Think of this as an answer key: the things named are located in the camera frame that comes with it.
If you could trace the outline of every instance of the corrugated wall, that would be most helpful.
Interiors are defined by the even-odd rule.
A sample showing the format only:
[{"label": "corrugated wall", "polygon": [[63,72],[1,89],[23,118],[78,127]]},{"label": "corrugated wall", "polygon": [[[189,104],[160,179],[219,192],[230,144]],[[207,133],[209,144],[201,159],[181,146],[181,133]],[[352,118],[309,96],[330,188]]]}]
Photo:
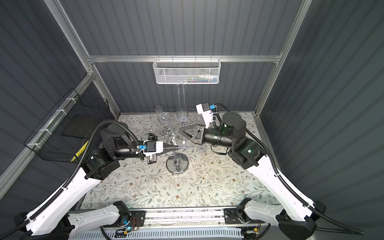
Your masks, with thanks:
[{"label": "corrugated wall", "polygon": [[[43,1],[0,1],[0,173],[50,109],[86,75]],[[45,200],[74,165],[35,157],[0,201],[0,232]],[[18,239],[17,235],[9,239]]]},{"label": "corrugated wall", "polygon": [[61,3],[91,55],[273,55],[300,1]]},{"label": "corrugated wall", "polygon": [[[101,97],[93,83],[83,95]],[[44,161],[35,156],[0,201],[0,232],[14,227],[13,218],[18,213],[29,212],[46,200],[75,167],[73,163]],[[20,235],[21,232],[17,232],[9,239],[19,239]]]},{"label": "corrugated wall", "polygon": [[[157,84],[151,63],[96,63],[121,112],[176,111],[175,85]],[[187,85],[190,111],[199,103],[254,110],[273,63],[222,63],[219,84]]]},{"label": "corrugated wall", "polygon": [[0,1],[0,173],[86,71],[43,1]]},{"label": "corrugated wall", "polygon": [[384,2],[315,1],[261,118],[284,174],[327,215],[382,239]]},{"label": "corrugated wall", "polygon": [[[91,55],[275,55],[300,0],[61,1]],[[152,64],[96,63],[121,112],[174,111]],[[254,110],[272,63],[223,63],[218,85],[188,86],[189,109],[223,101]]]}]

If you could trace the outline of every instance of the floral tablecloth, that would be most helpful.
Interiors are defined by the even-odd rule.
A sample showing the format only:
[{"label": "floral tablecloth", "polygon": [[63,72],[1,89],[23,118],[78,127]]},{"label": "floral tablecloth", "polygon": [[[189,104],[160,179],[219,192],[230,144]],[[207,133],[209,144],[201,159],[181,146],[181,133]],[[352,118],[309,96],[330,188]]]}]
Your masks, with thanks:
[{"label": "floral tablecloth", "polygon": [[[252,114],[240,115],[247,122],[247,128],[260,137]],[[190,113],[189,118],[191,124],[204,123],[197,113]],[[119,121],[127,123],[139,140],[147,139],[148,132],[144,126],[155,120],[155,114],[119,117]],[[173,128],[176,130],[179,127],[181,125],[173,121]],[[154,125],[152,132],[159,136],[159,131],[160,128]],[[166,155],[158,156],[157,163],[151,165],[146,160],[122,160],[118,169],[85,195],[80,209],[98,209],[119,200],[129,208],[228,206],[239,204],[244,197],[279,204],[257,178],[233,162],[228,155],[215,154],[209,145],[205,153],[197,152],[197,145],[190,141],[187,141],[187,145],[194,148],[180,150],[189,158],[189,168],[183,174],[174,175],[167,170]]]}]

